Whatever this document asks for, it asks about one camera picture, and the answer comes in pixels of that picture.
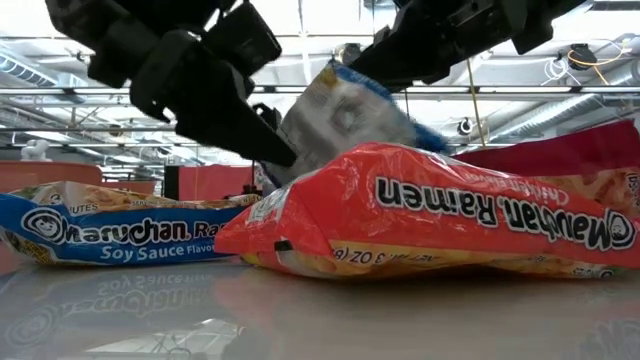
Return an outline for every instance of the ceiling light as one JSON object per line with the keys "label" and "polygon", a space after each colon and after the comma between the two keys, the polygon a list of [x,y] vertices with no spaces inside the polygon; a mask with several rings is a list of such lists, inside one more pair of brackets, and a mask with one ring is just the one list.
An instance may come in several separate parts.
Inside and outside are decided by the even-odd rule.
{"label": "ceiling light", "polygon": [[104,156],[104,154],[100,154],[99,152],[95,151],[95,150],[91,150],[91,149],[83,149],[83,148],[79,148],[78,151],[81,151],[87,155],[93,155],[93,156]]}
{"label": "ceiling light", "polygon": [[103,173],[110,173],[110,174],[132,174],[135,172],[134,169],[114,169],[114,168],[105,167],[105,166],[99,166],[99,168]]}
{"label": "ceiling light", "polygon": [[412,86],[407,88],[408,93],[444,93],[461,94],[470,91],[468,86]]}
{"label": "ceiling light", "polygon": [[119,147],[119,144],[69,144],[70,147],[82,147],[82,148],[105,148],[105,147]]}
{"label": "ceiling light", "polygon": [[128,88],[112,89],[108,87],[73,89],[77,95],[129,95]]}
{"label": "ceiling light", "polygon": [[582,88],[585,93],[630,93],[639,92],[640,86],[587,86]]}
{"label": "ceiling light", "polygon": [[15,96],[33,96],[33,95],[64,95],[62,89],[55,88],[27,88],[27,89],[2,89],[0,95],[15,95]]}
{"label": "ceiling light", "polygon": [[118,156],[114,156],[112,158],[113,160],[116,161],[122,161],[122,162],[126,162],[126,163],[141,163],[143,162],[141,159],[137,158],[137,157],[133,157],[133,156],[127,156],[127,155],[118,155]]}
{"label": "ceiling light", "polygon": [[276,93],[302,93],[307,89],[306,86],[278,86],[276,87]]}
{"label": "ceiling light", "polygon": [[57,142],[70,142],[73,141],[73,138],[63,135],[56,132],[49,131],[27,131],[25,134],[39,137],[46,140],[57,141]]}
{"label": "ceiling light", "polygon": [[481,93],[563,93],[571,91],[570,86],[501,86],[480,88]]}

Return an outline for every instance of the plastic wrapper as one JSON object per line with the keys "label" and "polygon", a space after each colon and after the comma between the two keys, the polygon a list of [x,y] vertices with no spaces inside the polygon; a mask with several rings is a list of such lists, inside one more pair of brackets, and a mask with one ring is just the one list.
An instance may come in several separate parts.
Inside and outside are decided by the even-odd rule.
{"label": "plastic wrapper", "polygon": [[0,238],[42,265],[151,265],[226,256],[214,238],[259,196],[179,202],[73,182],[0,194]]}
{"label": "plastic wrapper", "polygon": [[534,177],[627,216],[640,216],[640,135],[632,121],[456,159]]}
{"label": "plastic wrapper", "polygon": [[444,139],[412,121],[375,81],[331,61],[284,117],[278,134],[298,154],[290,168],[265,164],[276,187],[317,170],[354,146],[371,141],[445,150]]}
{"label": "plastic wrapper", "polygon": [[640,266],[640,223],[525,177],[369,143],[232,220],[218,250],[321,278],[463,265],[593,278]]}

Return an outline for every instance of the ceiling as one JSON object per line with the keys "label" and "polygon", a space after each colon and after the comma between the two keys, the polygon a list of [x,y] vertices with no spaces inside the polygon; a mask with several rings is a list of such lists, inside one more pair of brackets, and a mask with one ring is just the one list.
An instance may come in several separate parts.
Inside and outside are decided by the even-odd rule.
{"label": "ceiling", "polygon": [[[337,47],[348,42],[369,44],[372,42],[374,29],[391,24],[395,16],[393,8],[381,6],[372,12],[364,7],[361,0],[305,0],[302,2],[301,11],[299,11],[298,0],[253,0],[252,3],[278,36],[283,48],[283,56],[258,72],[254,77],[255,82],[258,85],[298,86],[299,90],[304,89],[304,86],[323,68]],[[589,44],[590,48],[596,51],[599,61],[616,59],[600,67],[606,78],[611,71],[638,58],[640,39],[635,34],[640,34],[640,22],[637,20],[638,12],[636,11],[587,11],[588,9],[588,6],[579,8],[557,19],[553,24],[554,39],[524,56],[517,56],[511,42],[506,42],[472,59],[475,84],[552,86],[574,85],[578,82],[601,85],[602,81],[593,70],[566,70],[558,64],[552,67],[553,59],[559,52],[566,53],[573,43]],[[0,53],[10,54],[52,79],[59,79],[61,74],[72,74],[75,76],[72,79],[76,79],[74,81],[79,79],[78,85],[100,86],[86,77],[87,67],[81,61],[92,54],[91,50],[64,38],[55,31],[49,21],[44,0],[20,0],[20,6],[16,6],[16,0],[0,0]],[[465,63],[452,67],[451,76],[437,83],[437,85],[468,84],[469,75]],[[0,73],[0,87],[25,86],[32,85],[14,76]],[[249,100],[265,102],[285,113],[293,105],[296,97],[297,93],[255,94]],[[497,129],[508,124],[511,119],[540,106],[543,104],[541,101],[545,99],[481,97],[478,101],[478,113],[487,126]],[[68,101],[43,96],[12,96],[9,100],[12,106],[21,105],[24,111],[33,110],[37,112],[36,114],[46,116],[25,117],[22,116],[25,114],[24,111],[21,111],[15,118],[11,118],[10,113],[6,113],[4,117],[0,116],[0,123],[5,127],[163,126],[160,122],[148,119],[135,108],[118,105],[128,104],[126,95],[87,96],[85,105],[75,105],[75,107]],[[447,96],[421,97],[416,94],[408,94],[407,101],[403,98],[401,100],[400,106],[405,109],[408,104],[410,115],[419,122],[455,138],[455,141],[474,141],[474,139],[459,139],[455,130],[461,119],[475,117],[475,109],[471,101],[450,99]],[[603,104],[603,108],[606,107],[609,107],[608,104]],[[611,113],[614,114],[617,109],[613,105],[611,108]],[[602,115],[599,117],[600,120],[603,116],[606,117],[602,112],[600,115]],[[545,131],[527,136],[534,138],[547,133]],[[2,134],[7,135],[3,138],[5,143],[21,141],[8,136],[10,133]],[[119,136],[112,136],[105,132],[76,131],[66,135],[69,136],[66,141],[89,144],[191,142],[168,131],[125,132]],[[247,163],[235,154],[218,149],[183,147],[168,155],[161,154],[153,147],[139,147],[125,151],[129,157],[141,158],[141,163],[162,164],[169,158],[185,163],[194,163],[196,158],[200,163],[234,165]],[[116,156],[114,154],[117,153],[110,148],[100,148],[96,145],[82,148],[81,153],[92,161],[104,162],[105,159],[111,159],[115,163],[123,163],[114,160]]]}

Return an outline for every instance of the cable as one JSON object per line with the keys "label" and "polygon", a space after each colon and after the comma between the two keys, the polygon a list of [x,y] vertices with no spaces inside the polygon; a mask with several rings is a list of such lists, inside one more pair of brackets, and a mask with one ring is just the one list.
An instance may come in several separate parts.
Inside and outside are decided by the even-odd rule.
{"label": "cable", "polygon": [[487,147],[487,142],[484,138],[484,132],[482,131],[482,125],[480,124],[480,113],[478,112],[478,97],[476,95],[476,87],[473,84],[473,71],[471,70],[471,61],[467,59],[467,71],[469,72],[469,85],[471,87],[471,98],[473,99],[473,110],[476,113],[476,125],[478,126],[478,133],[480,134],[480,142],[482,148]]}
{"label": "cable", "polygon": [[552,81],[560,80],[569,74],[569,63],[565,59],[549,59],[544,65],[544,74],[547,75],[548,80],[540,84],[540,86],[545,86]]}
{"label": "cable", "polygon": [[614,57],[613,59],[609,59],[607,61],[603,61],[603,62],[599,62],[599,63],[589,63],[589,62],[585,62],[585,61],[580,61],[580,60],[576,60],[574,58],[571,57],[571,54],[573,54],[575,51],[571,50],[569,51],[569,53],[567,54],[567,58],[569,58],[569,60],[573,61],[576,64],[579,65],[583,65],[583,66],[603,66],[603,65],[607,65],[607,64],[611,64],[614,61],[618,61],[620,60],[620,58],[622,57],[622,55],[624,55],[624,50],[627,46],[626,42],[622,43],[622,48],[620,48],[620,53],[618,54],[618,56]]}
{"label": "cable", "polygon": [[596,74],[598,74],[598,76],[600,77],[600,79],[602,79],[602,82],[603,82],[605,85],[609,86],[609,82],[607,81],[607,79],[605,79],[604,75],[602,75],[602,72],[600,72],[600,69],[598,69],[598,67],[597,67],[597,66],[594,66],[594,67],[593,67],[593,70],[595,70],[595,71],[596,71]]}

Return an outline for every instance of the maruchan logo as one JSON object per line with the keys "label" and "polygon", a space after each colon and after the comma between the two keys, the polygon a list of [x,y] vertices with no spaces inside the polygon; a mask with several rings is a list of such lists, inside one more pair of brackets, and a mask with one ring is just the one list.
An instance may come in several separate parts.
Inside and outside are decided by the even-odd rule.
{"label": "maruchan logo", "polygon": [[168,243],[189,241],[192,238],[184,221],[154,221],[145,218],[139,223],[79,227],[58,211],[36,208],[22,217],[22,227],[56,245],[63,243],[119,243],[144,246],[149,242]]}
{"label": "maruchan logo", "polygon": [[638,235],[633,223],[617,211],[606,209],[603,217],[571,213],[564,209],[507,197],[498,198],[509,230],[547,237],[551,243],[564,239],[589,250],[626,250]]}

